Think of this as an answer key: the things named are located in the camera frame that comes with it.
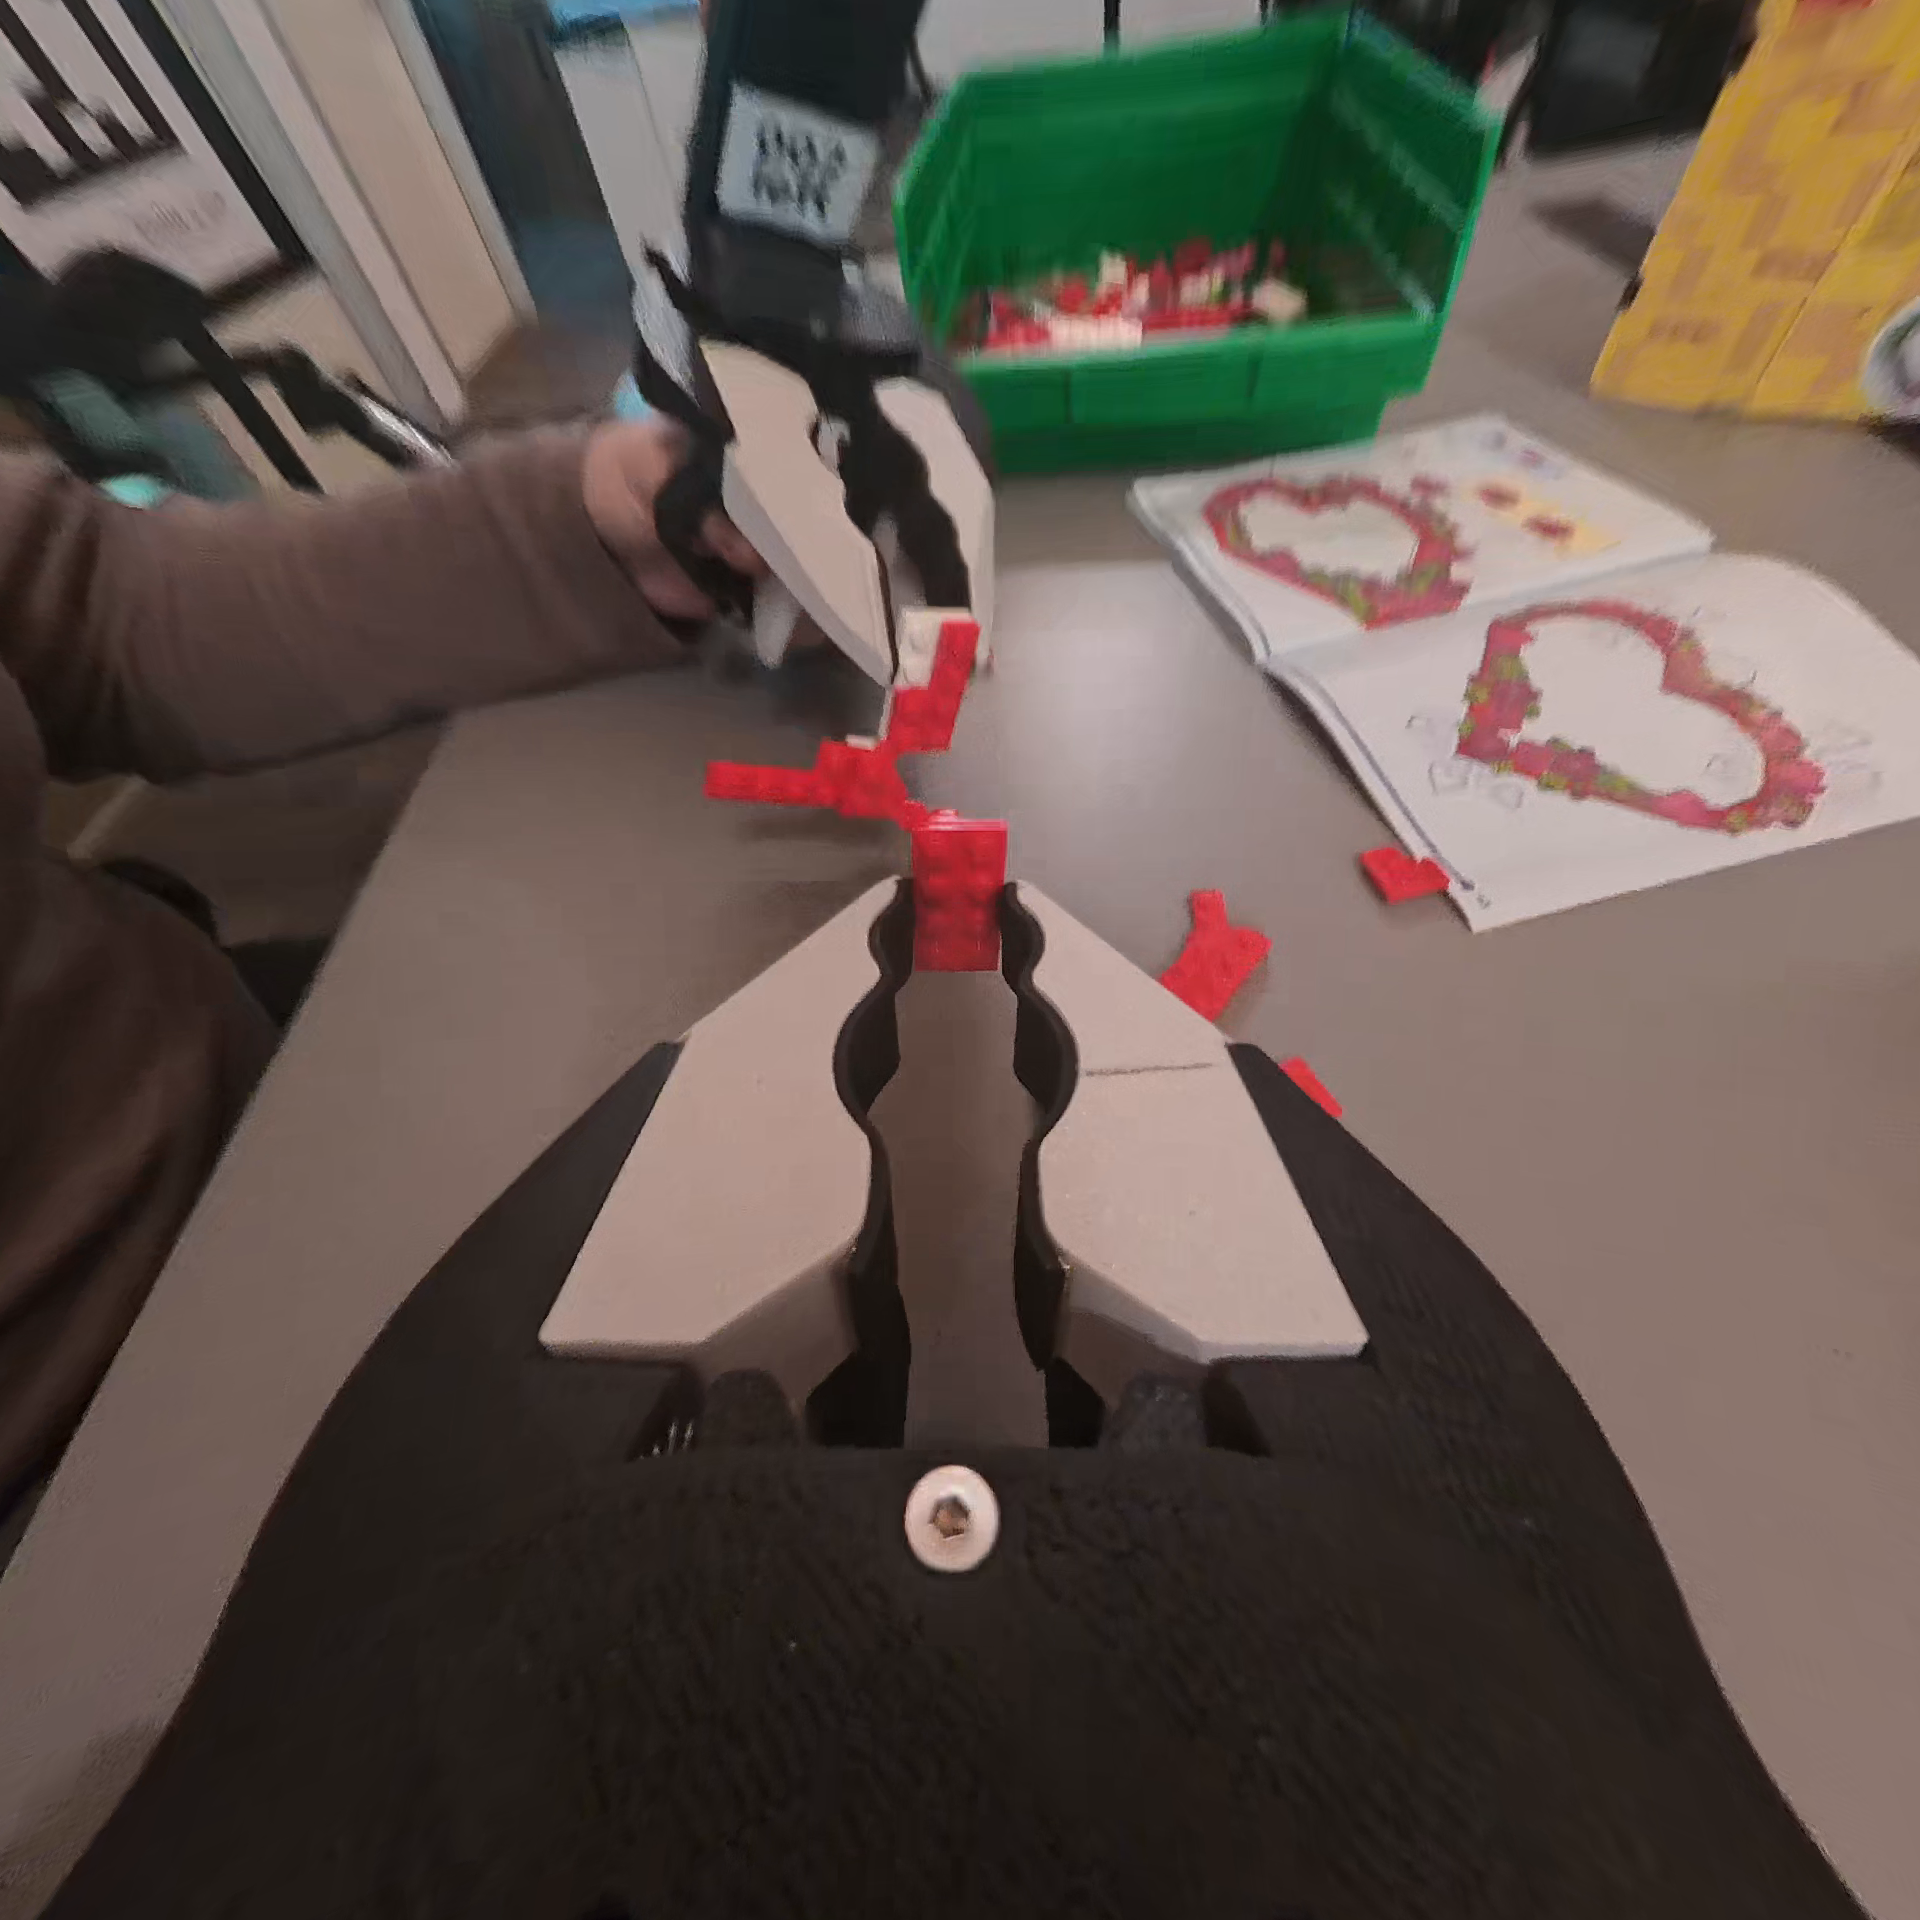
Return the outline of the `green plastic bin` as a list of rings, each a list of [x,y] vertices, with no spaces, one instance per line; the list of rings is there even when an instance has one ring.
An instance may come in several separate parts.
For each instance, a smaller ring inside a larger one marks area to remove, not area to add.
[[[1237,33],[979,66],[895,185],[898,269],[1005,474],[1202,469],[1361,443],[1426,383],[1499,124],[1345,5]],[[1172,271],[1200,242],[1306,296],[1286,324],[1178,324],[1136,348],[988,348],[991,300]]]

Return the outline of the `yellow cardboard box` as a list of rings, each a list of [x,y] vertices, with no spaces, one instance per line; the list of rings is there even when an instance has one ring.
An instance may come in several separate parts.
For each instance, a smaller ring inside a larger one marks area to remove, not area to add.
[[[1591,391],[1675,414],[1916,426],[1915,2],[1759,6]]]

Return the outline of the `person's left hand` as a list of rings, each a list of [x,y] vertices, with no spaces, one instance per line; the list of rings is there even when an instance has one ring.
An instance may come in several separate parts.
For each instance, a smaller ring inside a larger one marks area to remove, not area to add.
[[[718,602],[661,541],[661,490],[684,469],[695,440],[669,419],[613,419],[588,435],[583,488],[594,537],[654,615],[711,622]]]

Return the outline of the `open heart instruction booklet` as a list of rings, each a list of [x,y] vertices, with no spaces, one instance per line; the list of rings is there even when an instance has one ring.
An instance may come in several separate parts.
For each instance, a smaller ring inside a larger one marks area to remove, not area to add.
[[[1497,414],[1129,504],[1476,934],[1918,814],[1918,664]]]

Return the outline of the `red lego plate assembly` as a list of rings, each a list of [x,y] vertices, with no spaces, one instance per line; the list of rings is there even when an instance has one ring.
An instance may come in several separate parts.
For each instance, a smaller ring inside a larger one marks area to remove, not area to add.
[[[876,735],[824,741],[811,767],[713,760],[705,768],[705,799],[822,810],[908,832],[926,824],[933,813],[908,792],[900,763],[951,751],[975,681],[983,626],[958,610],[911,608],[898,638],[898,670],[884,692]]]

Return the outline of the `red rectangular lego plate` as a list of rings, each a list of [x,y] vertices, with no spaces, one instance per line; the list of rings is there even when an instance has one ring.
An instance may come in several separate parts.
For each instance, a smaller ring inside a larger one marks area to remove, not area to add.
[[[1005,821],[934,813],[911,831],[915,972],[996,972],[1009,847]]]

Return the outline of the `person's brown sweater torso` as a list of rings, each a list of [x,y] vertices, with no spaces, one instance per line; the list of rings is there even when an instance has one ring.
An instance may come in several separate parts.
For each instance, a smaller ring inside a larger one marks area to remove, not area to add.
[[[7,1515],[73,1441],[277,1046],[203,927],[46,840],[52,743],[7,662]]]

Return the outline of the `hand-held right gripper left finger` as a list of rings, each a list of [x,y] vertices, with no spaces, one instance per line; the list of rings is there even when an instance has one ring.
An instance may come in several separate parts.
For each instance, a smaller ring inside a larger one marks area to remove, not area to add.
[[[565,1361],[774,1381],[831,1446],[898,1449],[911,1328],[873,1106],[915,898],[886,880],[701,1019],[541,1324]]]

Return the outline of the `pile of loose lego pieces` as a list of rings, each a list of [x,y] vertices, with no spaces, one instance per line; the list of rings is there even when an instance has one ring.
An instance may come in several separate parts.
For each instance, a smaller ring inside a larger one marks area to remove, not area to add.
[[[1302,324],[1310,312],[1308,292],[1286,275],[1283,242],[1219,249],[1192,238],[1154,256],[1103,251],[975,292],[954,342],[992,358],[1119,357]]]

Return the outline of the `black metal stand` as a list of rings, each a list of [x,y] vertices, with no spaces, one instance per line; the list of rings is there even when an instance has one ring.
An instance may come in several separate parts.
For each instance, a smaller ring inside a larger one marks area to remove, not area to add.
[[[85,253],[54,278],[4,278],[4,426],[108,498],[155,509],[247,486],[252,452],[299,495],[324,480],[307,446],[339,440],[394,473],[450,469],[453,449],[357,375],[292,345],[229,348],[213,300],[131,253]],[[207,420],[217,403],[240,446]]]

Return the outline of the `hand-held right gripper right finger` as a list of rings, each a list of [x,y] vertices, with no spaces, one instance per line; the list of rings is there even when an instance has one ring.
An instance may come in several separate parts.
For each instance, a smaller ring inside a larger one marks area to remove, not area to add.
[[[1131,1388],[1350,1363],[1370,1334],[1257,1102],[1273,1063],[1042,890],[1009,887],[1020,1153],[1014,1302],[1056,1449]]]

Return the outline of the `red wing-shaped lego plate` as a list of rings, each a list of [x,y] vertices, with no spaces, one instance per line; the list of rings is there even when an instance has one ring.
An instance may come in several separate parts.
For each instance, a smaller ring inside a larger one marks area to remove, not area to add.
[[[1266,966],[1273,949],[1273,938],[1259,927],[1235,922],[1219,889],[1200,887],[1189,893],[1187,938],[1159,980],[1191,1013],[1219,1025]]]

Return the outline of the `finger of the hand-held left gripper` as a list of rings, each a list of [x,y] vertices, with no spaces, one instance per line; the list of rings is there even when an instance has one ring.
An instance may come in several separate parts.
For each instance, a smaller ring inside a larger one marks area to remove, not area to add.
[[[888,570],[821,452],[818,396],[802,372],[744,345],[701,342],[696,357],[732,433],[723,510],[766,566],[748,591],[757,660],[782,664],[808,622],[876,687],[892,689],[900,657]]]
[[[972,619],[983,642],[996,619],[996,490],[940,389],[888,377],[875,389],[890,431],[875,483],[876,509],[862,583],[862,645],[897,645],[897,574],[907,566],[921,605]]]

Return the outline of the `black framed marker sign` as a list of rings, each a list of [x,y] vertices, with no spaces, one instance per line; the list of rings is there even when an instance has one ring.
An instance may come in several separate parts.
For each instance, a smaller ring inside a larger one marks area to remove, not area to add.
[[[4,271],[118,253],[219,309],[313,265],[222,103],[149,2],[2,6]]]

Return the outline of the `person's left forearm brown sleeve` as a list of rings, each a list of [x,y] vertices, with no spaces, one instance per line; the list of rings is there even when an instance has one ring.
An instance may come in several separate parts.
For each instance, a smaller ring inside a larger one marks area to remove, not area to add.
[[[594,429],[538,431],[351,495],[132,509],[2,462],[2,666],[50,779],[277,767],[676,658],[594,533]]]

